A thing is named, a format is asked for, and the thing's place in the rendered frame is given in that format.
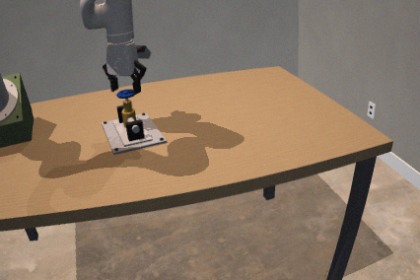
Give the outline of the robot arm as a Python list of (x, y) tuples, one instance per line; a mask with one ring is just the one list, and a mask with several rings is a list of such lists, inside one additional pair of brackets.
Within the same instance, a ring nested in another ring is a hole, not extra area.
[[(105, 0), (99, 5), (95, 4), (95, 1), (80, 1), (81, 17), (86, 29), (106, 28), (107, 42), (112, 44), (134, 39), (132, 0)], [(136, 49), (138, 58), (150, 58), (151, 51), (146, 45), (136, 45)], [(18, 98), (16, 86), (11, 81), (2, 79), (0, 73), (0, 123), (13, 113)]]

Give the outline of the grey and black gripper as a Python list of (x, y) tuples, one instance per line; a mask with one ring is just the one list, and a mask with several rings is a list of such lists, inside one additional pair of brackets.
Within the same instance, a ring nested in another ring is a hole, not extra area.
[[(111, 91), (118, 90), (118, 81), (115, 76), (130, 76), (133, 79), (133, 94), (141, 92), (140, 80), (147, 68), (139, 63), (135, 42), (108, 44), (106, 48), (106, 64), (103, 66), (105, 74), (110, 80)], [(140, 73), (138, 72), (140, 70)], [(114, 75), (112, 77), (112, 75)]]

